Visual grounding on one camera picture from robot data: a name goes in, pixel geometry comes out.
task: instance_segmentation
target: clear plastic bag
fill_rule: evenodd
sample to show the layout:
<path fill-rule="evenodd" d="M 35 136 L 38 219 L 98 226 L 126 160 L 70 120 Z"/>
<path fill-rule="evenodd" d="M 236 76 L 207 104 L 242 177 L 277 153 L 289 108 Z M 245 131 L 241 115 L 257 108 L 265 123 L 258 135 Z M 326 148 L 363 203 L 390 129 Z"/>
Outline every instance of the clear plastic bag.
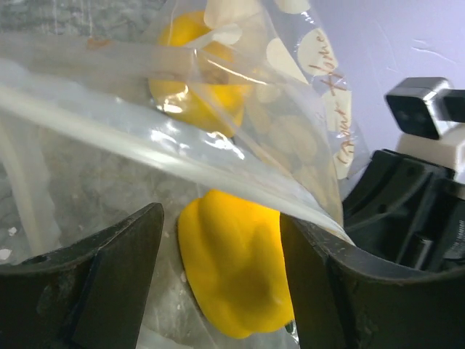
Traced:
<path fill-rule="evenodd" d="M 293 68 L 279 70 L 267 56 L 269 43 L 278 37 L 274 16 L 281 15 L 277 11 L 283 3 L 250 4 L 256 6 L 252 16 L 217 23 L 210 34 L 185 47 L 155 43 L 175 17 L 205 9 L 204 1 L 168 1 L 155 20 L 150 18 L 156 7 L 152 1 L 112 1 L 107 8 L 103 0 L 88 1 L 85 7 L 72 0 L 62 7 L 53 4 L 24 1 L 16 15 L 15 5 L 9 5 L 0 17 L 0 126 L 7 135 L 23 135 L 10 137 L 22 148 L 13 145 L 15 153 L 1 153 L 6 170 L 0 171 L 0 199 L 7 203 L 2 200 L 0 209 L 8 214 L 0 217 L 0 238 L 5 237 L 0 252 L 11 253 L 3 261 L 0 254 L 0 262 L 21 262 L 68 246 L 150 202 L 161 202 L 165 224 L 144 325 L 193 348 L 296 348 L 284 329 L 237 341 L 213 328 L 185 280 L 176 236 L 182 208 L 207 188 L 218 188 L 348 239 L 341 228 L 338 190 L 338 178 L 344 175 L 333 161 L 341 149 L 341 132 L 328 131 L 320 97 L 324 91 L 317 88 L 320 76 L 299 75 L 295 66 L 293 73 Z M 45 35 L 50 32 L 63 35 Z M 290 47 L 281 33 L 279 37 Z M 197 48 L 212 39 L 228 48 L 230 59 Z M 210 81 L 225 77 L 229 85 L 241 87 L 240 125 L 230 121 L 228 109 L 210 90 L 215 84 Z M 148 79 L 188 87 L 232 135 L 161 113 L 189 105 L 167 91 L 154 97 Z M 339 84 L 346 86 L 345 81 Z M 354 127 L 352 122 L 355 159 L 363 163 L 363 151 L 358 153 L 363 142 Z M 29 148 L 39 154 L 27 152 Z M 22 166 L 12 167 L 12 159 L 22 159 Z M 34 173 L 24 176 L 25 188 L 33 189 L 29 196 L 15 193 L 12 179 L 18 171 Z M 31 213 L 28 206 L 42 211 Z M 42 226 L 56 229 L 34 230 L 35 225 L 25 224 L 43 213 L 48 219 Z M 40 236 L 39 231 L 49 233 Z M 13 244 L 14 238 L 22 242 Z M 31 239 L 42 246 L 34 249 Z M 21 249 L 18 244 L 25 241 L 27 248 Z"/>

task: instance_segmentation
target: purple wall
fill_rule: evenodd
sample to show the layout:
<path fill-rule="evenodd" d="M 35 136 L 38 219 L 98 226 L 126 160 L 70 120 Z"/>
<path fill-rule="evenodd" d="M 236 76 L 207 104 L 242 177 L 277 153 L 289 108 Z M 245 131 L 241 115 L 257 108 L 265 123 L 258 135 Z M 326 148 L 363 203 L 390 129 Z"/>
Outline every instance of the purple wall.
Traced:
<path fill-rule="evenodd" d="M 400 131 L 384 94 L 408 76 L 444 76 L 465 89 L 465 1 L 312 0 L 353 90 L 371 151 Z M 382 124 L 383 132 L 375 132 Z"/>

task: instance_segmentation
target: camera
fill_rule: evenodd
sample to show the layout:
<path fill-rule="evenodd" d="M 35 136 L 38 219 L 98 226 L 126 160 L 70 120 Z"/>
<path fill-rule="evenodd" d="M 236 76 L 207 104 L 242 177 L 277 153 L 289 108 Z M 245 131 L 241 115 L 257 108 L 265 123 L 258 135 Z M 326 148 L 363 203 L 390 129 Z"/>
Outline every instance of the camera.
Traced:
<path fill-rule="evenodd" d="M 465 122 L 465 91 L 445 78 L 406 78 L 386 94 L 399 128 L 406 134 L 439 140 Z"/>

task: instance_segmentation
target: yellow bell pepper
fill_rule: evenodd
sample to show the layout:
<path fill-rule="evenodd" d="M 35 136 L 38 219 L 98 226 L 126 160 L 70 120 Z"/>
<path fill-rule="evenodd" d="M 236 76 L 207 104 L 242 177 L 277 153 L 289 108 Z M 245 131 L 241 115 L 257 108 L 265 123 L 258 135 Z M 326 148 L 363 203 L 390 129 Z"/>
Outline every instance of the yellow bell pepper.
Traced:
<path fill-rule="evenodd" d="M 188 12 L 175 18 L 158 38 L 162 46 L 180 47 L 207 34 L 211 29 L 203 21 L 203 11 Z M 213 41 L 203 51 L 228 62 L 233 61 L 233 53 L 226 46 Z M 239 127 L 244 112 L 243 96 L 248 88 L 240 84 L 228 84 L 230 75 L 226 71 L 209 65 L 209 72 L 204 72 L 205 84 L 201 84 L 204 100 L 182 81 L 160 81 L 149 79 L 149 89 L 155 101 L 174 119 L 192 124 L 207 132 L 221 132 L 226 137 L 234 135 L 231 127 L 223 118 L 230 117 L 230 122 Z M 214 101 L 225 113 L 221 116 L 211 107 Z"/>
<path fill-rule="evenodd" d="M 210 190 L 181 212 L 178 239 L 195 298 L 223 334 L 273 332 L 294 318 L 280 212 Z"/>

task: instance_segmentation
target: screw hole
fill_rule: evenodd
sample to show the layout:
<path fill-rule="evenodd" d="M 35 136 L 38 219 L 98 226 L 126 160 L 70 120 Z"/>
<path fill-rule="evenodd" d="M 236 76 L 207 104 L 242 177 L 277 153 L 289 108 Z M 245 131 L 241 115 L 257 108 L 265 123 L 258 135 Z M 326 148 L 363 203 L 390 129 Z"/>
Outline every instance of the screw hole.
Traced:
<path fill-rule="evenodd" d="M 386 211 L 387 211 L 387 205 L 386 204 L 379 205 L 378 213 L 386 213 Z"/>

